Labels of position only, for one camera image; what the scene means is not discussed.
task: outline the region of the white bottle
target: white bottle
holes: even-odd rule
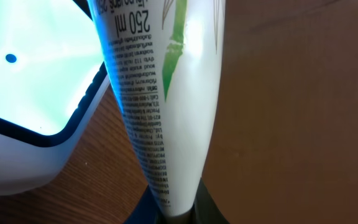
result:
[[[191,210],[211,139],[225,0],[88,0],[110,81],[167,217]]]

